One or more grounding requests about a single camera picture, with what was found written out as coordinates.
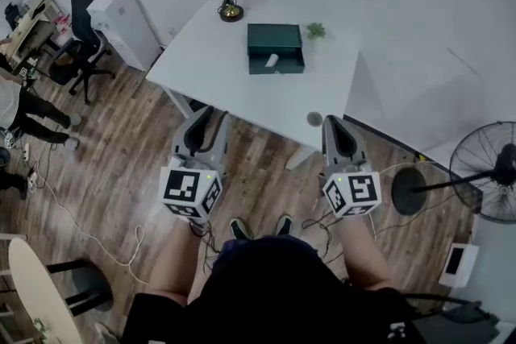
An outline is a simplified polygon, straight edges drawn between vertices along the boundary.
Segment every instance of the fan base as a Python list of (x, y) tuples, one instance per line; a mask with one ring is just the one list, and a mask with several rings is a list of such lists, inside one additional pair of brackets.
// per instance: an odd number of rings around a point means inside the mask
[(412, 189), (427, 183), (422, 173), (416, 168), (403, 168), (393, 180), (391, 197), (394, 208), (401, 215), (418, 213), (427, 200), (427, 193), (413, 193)]

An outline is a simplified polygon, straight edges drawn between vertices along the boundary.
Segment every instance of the shoe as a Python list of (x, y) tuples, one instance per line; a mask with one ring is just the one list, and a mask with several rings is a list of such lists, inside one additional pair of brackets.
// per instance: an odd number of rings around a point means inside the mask
[(70, 127), (77, 126), (81, 123), (81, 116), (79, 114), (71, 114), (70, 115)]
[(23, 180), (23, 189), (19, 192), (19, 199), (25, 201), (27, 199), (27, 192), (29, 189), (29, 184), (26, 179)]
[(252, 240), (252, 236), (249, 234), (248, 228), (245, 222), (240, 218), (233, 218), (229, 223), (229, 229), (234, 239), (249, 239)]
[(64, 147), (69, 151), (76, 151), (79, 146), (79, 139), (76, 138), (68, 138), (64, 143)]
[(95, 329), (97, 330), (98, 335), (103, 340), (102, 344), (115, 344), (119, 342), (119, 340), (102, 323), (96, 322)]
[(293, 223), (290, 215), (282, 215), (277, 221), (276, 235), (290, 235)]

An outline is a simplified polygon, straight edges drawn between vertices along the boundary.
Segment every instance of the chair backrest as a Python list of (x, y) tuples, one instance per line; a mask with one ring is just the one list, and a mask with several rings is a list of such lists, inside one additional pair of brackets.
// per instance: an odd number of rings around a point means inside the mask
[(83, 42), (91, 44), (96, 49), (101, 45), (101, 41), (91, 27), (91, 16), (87, 7), (93, 0), (70, 0), (72, 3), (72, 32)]

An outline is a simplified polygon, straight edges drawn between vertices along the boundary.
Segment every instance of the black table base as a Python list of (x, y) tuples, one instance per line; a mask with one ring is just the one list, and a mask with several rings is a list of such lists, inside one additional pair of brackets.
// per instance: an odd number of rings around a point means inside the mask
[(54, 263), (47, 266), (48, 272), (71, 271), (75, 288), (79, 292), (68, 297), (68, 304), (74, 317), (91, 309), (109, 311), (113, 306), (113, 292), (102, 271), (87, 259), (76, 259), (67, 263)]

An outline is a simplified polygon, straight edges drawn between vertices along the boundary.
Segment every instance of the person's right arm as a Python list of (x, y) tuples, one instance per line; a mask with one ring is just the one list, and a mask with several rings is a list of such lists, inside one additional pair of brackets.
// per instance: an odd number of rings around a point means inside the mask
[(395, 288), (393, 275), (362, 217), (335, 224), (349, 280), (358, 288), (376, 291)]
[(4, 68), (0, 68), (0, 77), (3, 77), (6, 81), (13, 81), (23, 85), (23, 79), (21, 77), (16, 77), (15, 75), (7, 72)]

